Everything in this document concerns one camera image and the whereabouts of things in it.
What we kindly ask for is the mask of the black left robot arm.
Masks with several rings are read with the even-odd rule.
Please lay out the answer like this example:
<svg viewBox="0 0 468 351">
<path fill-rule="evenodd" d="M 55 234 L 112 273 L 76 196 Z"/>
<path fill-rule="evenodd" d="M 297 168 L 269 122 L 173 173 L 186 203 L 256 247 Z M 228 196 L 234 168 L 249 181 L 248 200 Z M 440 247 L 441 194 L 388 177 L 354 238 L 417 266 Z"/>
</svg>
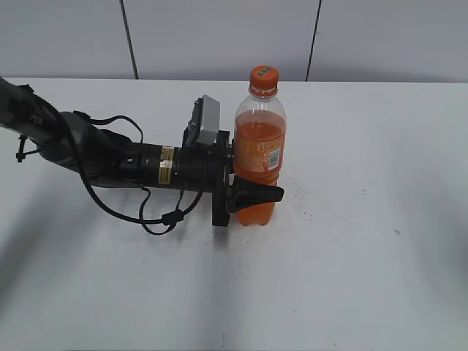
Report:
<svg viewBox="0 0 468 351">
<path fill-rule="evenodd" d="M 203 96 L 194 103 L 181 146 L 134 142 L 110 131 L 109 119 L 59 112 L 30 86 L 1 82 L 1 126 L 18 133 L 21 143 L 31 141 L 43 159 L 78 173 L 90 195 L 96 187 L 208 193 L 212 223 L 225 227 L 232 214 L 279 202 L 284 191 L 234 173 L 234 146 L 219 119 L 219 102 Z"/>
</svg>

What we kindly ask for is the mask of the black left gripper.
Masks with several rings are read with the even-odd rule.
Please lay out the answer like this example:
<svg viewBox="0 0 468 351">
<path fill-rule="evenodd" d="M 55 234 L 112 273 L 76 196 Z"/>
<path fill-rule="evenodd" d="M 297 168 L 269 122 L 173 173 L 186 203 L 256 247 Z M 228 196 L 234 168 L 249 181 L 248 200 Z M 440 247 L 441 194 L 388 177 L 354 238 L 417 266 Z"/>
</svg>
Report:
<svg viewBox="0 0 468 351">
<path fill-rule="evenodd" d="M 228 176 L 232 170 L 231 146 L 228 131 L 218 132 L 215 142 L 206 146 L 193 143 L 189 132 L 185 131 L 180 147 L 174 158 L 171 186 L 174 189 L 196 192 L 192 203 L 182 211 L 186 216 L 195 209 L 202 195 L 211 195 L 211 223 L 216 227 L 226 227 L 230 213 L 255 205 L 280 202 L 284 189 L 255 183 L 234 176 L 229 185 L 229 212 L 227 205 Z"/>
</svg>

